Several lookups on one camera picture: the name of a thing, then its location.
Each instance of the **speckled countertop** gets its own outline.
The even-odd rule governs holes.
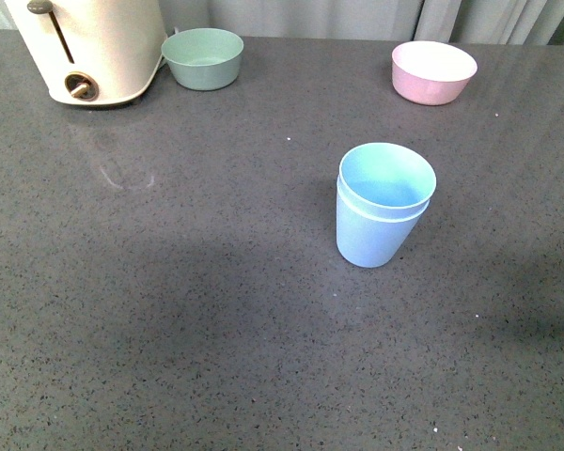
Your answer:
[[[564,450],[564,47],[246,39],[215,92],[50,99],[0,31],[0,450]],[[335,243],[342,155],[435,168],[394,259]]]

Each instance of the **cup rim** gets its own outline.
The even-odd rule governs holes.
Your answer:
[[[361,148],[365,148],[365,147],[377,147],[377,148],[396,148],[399,149],[401,151],[413,154],[417,157],[417,159],[420,159],[431,171],[432,173],[432,187],[429,193],[427,193],[426,195],[422,196],[422,199],[410,204],[410,205],[401,205],[399,207],[393,207],[393,206],[389,206],[389,205],[385,205],[385,204],[379,204],[377,202],[372,202],[371,200],[366,199],[365,197],[363,197],[362,195],[358,194],[352,187],[351,185],[347,182],[347,180],[345,180],[345,177],[343,175],[343,171],[342,171],[342,166],[345,163],[346,159],[354,152],[358,151]],[[432,197],[432,195],[434,194],[434,191],[436,190],[436,173],[434,172],[434,168],[431,166],[431,164],[419,153],[417,153],[414,150],[411,150],[410,148],[407,148],[405,146],[401,146],[399,144],[393,144],[393,143],[365,143],[362,144],[360,146],[357,146],[355,148],[352,148],[351,150],[349,150],[347,153],[345,153],[345,155],[342,157],[342,159],[340,160],[340,164],[338,166],[338,178],[340,179],[340,181],[343,184],[343,188],[346,188],[347,191],[354,197],[356,197],[357,199],[359,199],[359,201],[365,203],[366,205],[369,205],[373,208],[383,208],[385,210],[389,210],[389,211],[399,211],[399,210],[409,210],[409,209],[414,209],[417,208],[421,205],[424,205],[427,201],[429,201]]]

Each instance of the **green bowl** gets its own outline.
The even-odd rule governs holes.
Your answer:
[[[211,91],[236,80],[243,48],[243,40],[234,33],[195,28],[167,38],[161,52],[180,85]]]

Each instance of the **curtain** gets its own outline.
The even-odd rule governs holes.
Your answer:
[[[243,36],[564,44],[564,0],[160,0],[160,5],[169,33],[174,27],[213,26]],[[5,0],[0,28],[14,28]]]

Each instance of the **stacked cups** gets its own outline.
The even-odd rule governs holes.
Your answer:
[[[414,151],[364,144],[341,160],[337,179],[337,246],[352,264],[384,265],[429,205],[436,176]]]

